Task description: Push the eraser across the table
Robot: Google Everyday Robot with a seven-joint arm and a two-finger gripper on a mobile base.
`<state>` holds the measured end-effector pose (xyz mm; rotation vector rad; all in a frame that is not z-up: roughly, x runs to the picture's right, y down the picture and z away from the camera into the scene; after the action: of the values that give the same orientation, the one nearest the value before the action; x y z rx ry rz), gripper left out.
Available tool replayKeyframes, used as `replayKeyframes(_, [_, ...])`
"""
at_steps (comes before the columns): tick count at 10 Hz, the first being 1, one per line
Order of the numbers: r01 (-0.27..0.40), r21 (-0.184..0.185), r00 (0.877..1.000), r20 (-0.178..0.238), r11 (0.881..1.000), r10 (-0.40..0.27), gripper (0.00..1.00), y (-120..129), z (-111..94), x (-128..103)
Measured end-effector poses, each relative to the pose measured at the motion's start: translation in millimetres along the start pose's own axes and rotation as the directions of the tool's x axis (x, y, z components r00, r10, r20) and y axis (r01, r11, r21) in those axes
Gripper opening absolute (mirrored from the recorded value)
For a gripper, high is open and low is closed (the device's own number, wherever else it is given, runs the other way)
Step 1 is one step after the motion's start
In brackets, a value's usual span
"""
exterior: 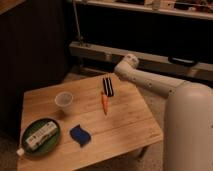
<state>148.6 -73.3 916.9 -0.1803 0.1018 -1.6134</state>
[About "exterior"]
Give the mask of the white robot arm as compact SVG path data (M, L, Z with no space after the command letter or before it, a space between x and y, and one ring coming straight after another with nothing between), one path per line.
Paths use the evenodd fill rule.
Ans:
M144 72L126 54L114 73L167 98L163 171L213 171L213 89L201 83Z

